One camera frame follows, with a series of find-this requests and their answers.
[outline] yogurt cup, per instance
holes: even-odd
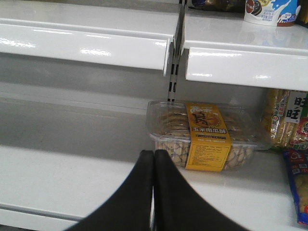
[[[267,26],[293,26],[298,0],[246,0],[244,20]]]

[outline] white metal shelf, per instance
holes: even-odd
[[[256,153],[237,171],[197,172],[181,169],[192,187],[212,206],[251,231],[303,231],[281,154]]]
[[[142,149],[154,149],[145,115],[2,99],[0,121],[4,225],[63,230],[116,191]]]
[[[180,6],[120,0],[105,5],[1,0],[0,52],[165,72]]]
[[[262,26],[243,14],[186,9],[187,80],[308,90],[308,30]]]

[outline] clear plastic box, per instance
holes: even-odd
[[[237,169],[252,159],[255,150],[270,148],[266,133],[253,123],[243,108],[217,105],[232,140],[223,169]],[[184,167],[191,143],[185,104],[149,102],[146,126],[155,148],[167,150],[175,165]]]

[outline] plastic wrapper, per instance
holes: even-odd
[[[247,112],[238,107],[218,105],[232,144],[224,170],[237,169],[248,163],[255,150],[266,150],[263,133],[259,133]],[[167,150],[177,166],[184,167],[191,144],[188,116],[183,103],[149,102],[147,130],[156,149]]]
[[[306,26],[308,26],[308,1],[301,0],[299,2],[302,8],[300,9],[297,21],[302,22],[303,24],[306,24]]]
[[[275,149],[308,150],[308,98],[303,91],[269,89],[261,124]]]
[[[244,12],[245,0],[192,0],[196,9],[207,11]]]
[[[297,222],[308,225],[308,152],[289,149],[283,156],[287,165]]]

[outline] blue snack package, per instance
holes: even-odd
[[[308,151],[288,149],[283,153],[297,222],[308,225]]]

